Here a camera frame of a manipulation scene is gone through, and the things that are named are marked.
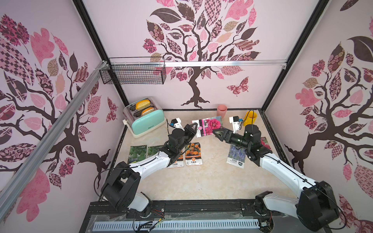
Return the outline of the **lavender seed packet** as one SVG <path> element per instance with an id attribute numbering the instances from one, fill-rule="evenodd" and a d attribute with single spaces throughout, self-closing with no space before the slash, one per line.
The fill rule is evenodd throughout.
<path id="1" fill-rule="evenodd" d="M 230 146 L 230 150 L 226 160 L 227 164 L 243 169 L 245 165 L 245 159 L 246 154 L 244 148 L 238 149 L 233 145 Z"/>

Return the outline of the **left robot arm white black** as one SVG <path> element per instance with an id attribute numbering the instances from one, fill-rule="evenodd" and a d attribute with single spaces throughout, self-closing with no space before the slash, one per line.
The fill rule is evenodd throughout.
<path id="1" fill-rule="evenodd" d="M 183 154 L 182 150 L 196 136 L 196 123 L 176 128 L 159 151 L 140 162 L 118 163 L 101 188 L 101 194 L 117 211 L 135 210 L 143 217 L 149 216 L 153 201 L 138 192 L 140 182 L 151 174 L 168 168 Z"/>

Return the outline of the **green plant seed packet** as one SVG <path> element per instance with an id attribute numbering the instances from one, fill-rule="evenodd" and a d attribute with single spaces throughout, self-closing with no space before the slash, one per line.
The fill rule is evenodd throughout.
<path id="1" fill-rule="evenodd" d="M 128 164 L 140 162 L 147 157 L 147 145 L 131 146 L 128 156 Z"/>

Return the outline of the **pink flower seed packet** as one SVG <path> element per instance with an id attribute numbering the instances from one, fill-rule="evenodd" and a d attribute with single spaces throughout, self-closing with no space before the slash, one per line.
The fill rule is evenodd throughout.
<path id="1" fill-rule="evenodd" d="M 192 123 L 197 124 L 196 137 L 209 136 L 213 134 L 213 130 L 223 127 L 221 116 L 193 120 Z"/>

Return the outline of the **marigold seed packet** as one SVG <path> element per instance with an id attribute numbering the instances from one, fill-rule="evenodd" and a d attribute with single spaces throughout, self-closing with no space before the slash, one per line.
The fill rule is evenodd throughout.
<path id="1" fill-rule="evenodd" d="M 190 143 L 186 146 L 185 163 L 187 166 L 200 166 L 203 164 L 199 142 Z"/>
<path id="2" fill-rule="evenodd" d="M 184 167 L 184 155 L 180 155 L 174 163 L 168 166 L 169 169 Z"/>

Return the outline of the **pink flower packet edge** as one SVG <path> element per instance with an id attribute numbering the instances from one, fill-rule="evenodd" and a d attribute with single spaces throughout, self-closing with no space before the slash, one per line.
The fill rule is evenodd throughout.
<path id="1" fill-rule="evenodd" d="M 271 147 L 270 147 L 270 145 L 269 145 L 268 140 L 267 140 L 266 137 L 261 137 L 261 138 L 260 138 L 260 142 L 261 142 L 261 145 L 262 145 L 263 147 L 265 147 L 265 148 L 267 148 L 268 150 L 272 151 L 272 149 L 271 149 Z"/>

